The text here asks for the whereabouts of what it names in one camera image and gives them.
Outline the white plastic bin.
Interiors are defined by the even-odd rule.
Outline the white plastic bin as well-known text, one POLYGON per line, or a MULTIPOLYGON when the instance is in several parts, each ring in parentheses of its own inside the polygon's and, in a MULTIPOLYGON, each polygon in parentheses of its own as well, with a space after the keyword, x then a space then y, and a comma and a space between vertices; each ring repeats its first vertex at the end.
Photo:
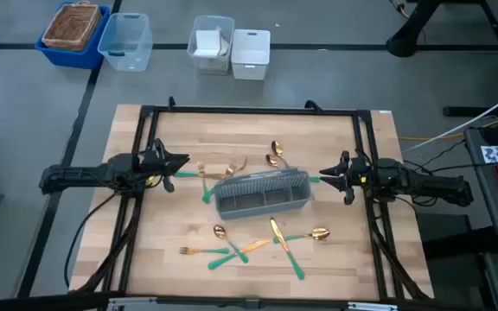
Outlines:
POLYGON ((235 79, 264 80, 270 64, 271 32, 235 29, 231 62, 235 79))

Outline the grey plastic cutlery basket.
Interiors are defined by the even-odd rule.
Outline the grey plastic cutlery basket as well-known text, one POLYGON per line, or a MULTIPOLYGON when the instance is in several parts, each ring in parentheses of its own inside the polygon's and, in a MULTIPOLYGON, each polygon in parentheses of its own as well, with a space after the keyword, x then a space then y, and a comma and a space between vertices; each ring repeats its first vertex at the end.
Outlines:
POLYGON ((214 187, 215 209, 223 220, 303 208, 311 197, 310 177, 297 168, 240 175, 214 187))

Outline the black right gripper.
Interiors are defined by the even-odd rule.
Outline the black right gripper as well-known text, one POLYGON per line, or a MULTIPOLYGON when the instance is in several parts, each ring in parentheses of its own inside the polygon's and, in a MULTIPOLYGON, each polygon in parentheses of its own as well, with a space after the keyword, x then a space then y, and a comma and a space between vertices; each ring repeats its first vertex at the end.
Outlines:
POLYGON ((339 192, 345 193, 345 197, 343 198, 345 205, 351 205, 354 202, 353 187, 361 187, 362 189, 370 187, 372 172, 372 166, 364 158, 354 157, 350 161, 349 152, 347 150, 342 151, 338 164, 334 167, 324 168, 319 171, 322 175, 339 176, 323 177, 322 180, 339 192))

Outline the brown wicker basket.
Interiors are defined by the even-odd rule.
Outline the brown wicker basket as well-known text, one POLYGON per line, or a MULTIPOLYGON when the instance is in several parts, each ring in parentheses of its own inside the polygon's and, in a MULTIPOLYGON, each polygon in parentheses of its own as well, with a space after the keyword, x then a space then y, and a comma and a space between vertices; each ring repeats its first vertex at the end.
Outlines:
POLYGON ((48 48, 83 51, 101 19, 97 4, 88 1, 65 3, 54 15, 41 41, 48 48))

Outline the clear plastic bin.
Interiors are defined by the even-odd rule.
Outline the clear plastic bin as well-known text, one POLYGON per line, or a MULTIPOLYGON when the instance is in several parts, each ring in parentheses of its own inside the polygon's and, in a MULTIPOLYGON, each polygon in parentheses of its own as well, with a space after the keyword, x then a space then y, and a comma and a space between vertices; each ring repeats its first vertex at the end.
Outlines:
POLYGON ((227 74, 230 65, 230 56, 233 45, 233 31, 235 21, 227 16, 197 16, 191 29, 187 53, 192 60, 197 73, 205 74, 227 74), (194 56, 196 49, 195 32, 197 30, 215 30, 220 29, 222 35, 229 43, 229 49, 226 55, 216 58, 203 58, 194 56))

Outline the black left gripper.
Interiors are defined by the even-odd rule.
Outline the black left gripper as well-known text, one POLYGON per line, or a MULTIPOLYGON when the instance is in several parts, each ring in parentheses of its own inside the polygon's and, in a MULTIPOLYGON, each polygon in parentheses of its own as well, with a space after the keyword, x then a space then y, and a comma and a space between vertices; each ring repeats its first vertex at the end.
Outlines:
POLYGON ((160 138, 154 140, 156 151, 138 151, 139 158, 136 181, 144 185, 155 185, 155 173, 161 177, 161 183, 168 193, 174 193, 175 187, 170 180, 189 160, 189 154, 171 153, 166 150, 160 138))

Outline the black furniture base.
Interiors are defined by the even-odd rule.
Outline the black furniture base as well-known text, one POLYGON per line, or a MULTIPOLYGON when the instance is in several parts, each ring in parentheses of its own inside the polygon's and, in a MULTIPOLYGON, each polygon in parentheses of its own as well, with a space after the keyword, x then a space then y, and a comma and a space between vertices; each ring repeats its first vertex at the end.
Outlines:
POLYGON ((465 215, 420 214, 418 229, 436 297, 498 310, 498 228, 465 215))

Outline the black crossbar silver brackets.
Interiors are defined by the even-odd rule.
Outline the black crossbar silver brackets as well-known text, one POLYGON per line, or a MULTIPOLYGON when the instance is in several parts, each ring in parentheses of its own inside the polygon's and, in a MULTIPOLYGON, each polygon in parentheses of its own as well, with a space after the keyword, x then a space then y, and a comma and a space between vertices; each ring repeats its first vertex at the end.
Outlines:
POLYGON ((0 311, 86 311, 94 308, 134 304, 178 304, 216 307, 261 309, 268 307, 335 308, 365 311, 489 311, 485 308, 444 304, 438 301, 401 300, 387 298, 379 301, 310 300, 276 298, 223 298, 192 296, 127 295, 123 291, 79 292, 64 295, 33 296, 0 300, 0 311))

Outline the white cardboard box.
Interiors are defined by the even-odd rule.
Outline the white cardboard box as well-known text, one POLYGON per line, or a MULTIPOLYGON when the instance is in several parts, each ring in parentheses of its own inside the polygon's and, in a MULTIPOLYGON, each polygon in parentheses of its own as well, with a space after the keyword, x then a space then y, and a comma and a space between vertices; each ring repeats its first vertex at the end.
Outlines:
POLYGON ((196 49, 194 56, 203 58, 216 58, 227 54, 229 43, 222 35, 220 29, 197 30, 195 32, 196 49))

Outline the black stand foot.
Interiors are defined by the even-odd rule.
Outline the black stand foot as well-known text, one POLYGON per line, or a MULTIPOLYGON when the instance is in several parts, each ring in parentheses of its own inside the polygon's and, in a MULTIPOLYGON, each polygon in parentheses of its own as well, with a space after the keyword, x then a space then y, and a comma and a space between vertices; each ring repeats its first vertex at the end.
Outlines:
POLYGON ((418 50, 418 38, 438 7, 437 0, 418 0, 412 13, 405 12, 402 0, 388 0, 405 18, 401 28, 386 41, 387 51, 399 58, 413 56, 418 50))

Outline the blue plastic bin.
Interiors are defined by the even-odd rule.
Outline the blue plastic bin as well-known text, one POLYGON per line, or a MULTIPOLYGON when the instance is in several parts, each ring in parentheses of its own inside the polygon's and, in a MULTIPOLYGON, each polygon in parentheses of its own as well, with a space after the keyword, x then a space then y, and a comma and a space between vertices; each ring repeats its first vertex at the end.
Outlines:
POLYGON ((70 50, 57 49, 57 48, 48 48, 42 43, 42 35, 46 29, 42 32, 38 41, 35 43, 35 49, 41 51, 45 55, 45 57, 52 64, 56 66, 94 69, 101 62, 103 58, 103 56, 98 52, 98 45, 103 30, 111 15, 109 7, 100 6, 100 5, 98 6, 102 13, 102 19, 99 22, 97 28, 95 29, 91 40, 88 42, 86 48, 83 51, 78 52, 78 51, 70 51, 70 50))

